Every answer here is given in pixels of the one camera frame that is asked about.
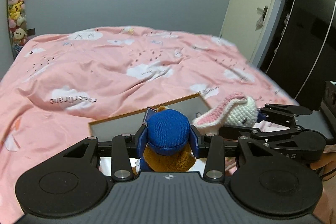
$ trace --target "blue plush toy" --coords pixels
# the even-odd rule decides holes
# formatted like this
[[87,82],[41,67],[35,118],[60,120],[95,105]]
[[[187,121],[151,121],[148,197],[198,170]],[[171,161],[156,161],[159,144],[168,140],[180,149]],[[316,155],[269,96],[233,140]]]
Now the blue plush toy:
[[188,143],[190,123],[182,113],[160,107],[147,121],[148,144],[133,169],[156,172],[186,172],[195,163]]

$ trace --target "wooden edge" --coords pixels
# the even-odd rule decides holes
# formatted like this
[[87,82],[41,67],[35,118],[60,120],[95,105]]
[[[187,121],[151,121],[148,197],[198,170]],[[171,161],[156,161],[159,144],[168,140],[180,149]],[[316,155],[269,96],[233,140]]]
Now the wooden edge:
[[[200,97],[202,99],[202,101],[205,103],[205,105],[209,109],[211,109],[209,104],[205,101],[205,99],[201,96],[200,93],[191,94],[191,95],[188,95],[186,97],[182,97],[182,98],[179,98],[179,99],[176,99],[176,100],[168,101],[168,102],[165,102],[165,103],[162,103],[162,104],[159,104],[159,105],[155,105],[155,106],[151,106],[151,107],[154,108],[154,109],[157,109],[160,106],[168,106],[168,105],[176,104],[176,103],[179,103],[179,102],[182,102],[182,101],[185,101],[185,100],[189,100],[189,99],[192,99],[192,98],[196,98],[196,97]],[[118,115],[118,116],[109,117],[109,118],[106,118],[106,119],[89,122],[90,133],[92,134],[91,126],[93,126],[95,124],[102,123],[102,122],[108,122],[108,121],[124,118],[124,117],[127,117],[127,116],[139,114],[139,113],[142,113],[142,112],[146,112],[146,109],[147,108],[143,108],[143,109],[139,109],[139,110],[134,111],[134,112],[128,112],[128,113],[124,113],[124,114],[121,114],[121,115]]]

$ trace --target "bed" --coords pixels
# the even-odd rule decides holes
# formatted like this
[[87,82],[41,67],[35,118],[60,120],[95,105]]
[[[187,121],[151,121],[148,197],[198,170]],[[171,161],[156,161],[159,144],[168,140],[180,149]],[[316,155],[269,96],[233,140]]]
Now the bed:
[[[258,107],[296,103],[219,37],[128,26],[29,40],[0,83],[1,224],[23,214],[18,177],[90,135],[89,122],[196,92],[214,107],[234,91]],[[320,204],[317,215],[330,218],[325,195]]]

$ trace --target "screw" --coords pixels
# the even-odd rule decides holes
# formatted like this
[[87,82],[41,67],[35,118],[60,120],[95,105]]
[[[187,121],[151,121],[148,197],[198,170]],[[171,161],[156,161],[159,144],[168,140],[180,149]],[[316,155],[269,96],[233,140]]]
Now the screw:
[[118,179],[125,179],[128,178],[131,175],[131,173],[127,170],[118,170],[114,172],[114,176]]
[[223,173],[218,170],[210,170],[206,173],[208,178],[219,179],[223,176]]

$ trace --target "pink plush toy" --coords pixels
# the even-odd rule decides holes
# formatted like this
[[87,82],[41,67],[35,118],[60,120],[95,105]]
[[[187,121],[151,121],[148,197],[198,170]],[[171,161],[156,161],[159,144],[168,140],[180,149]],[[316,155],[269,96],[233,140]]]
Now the pink plush toy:
[[218,134],[224,124],[253,127],[258,118],[257,106],[251,97],[241,92],[229,95],[217,107],[193,120],[193,125],[201,134]]

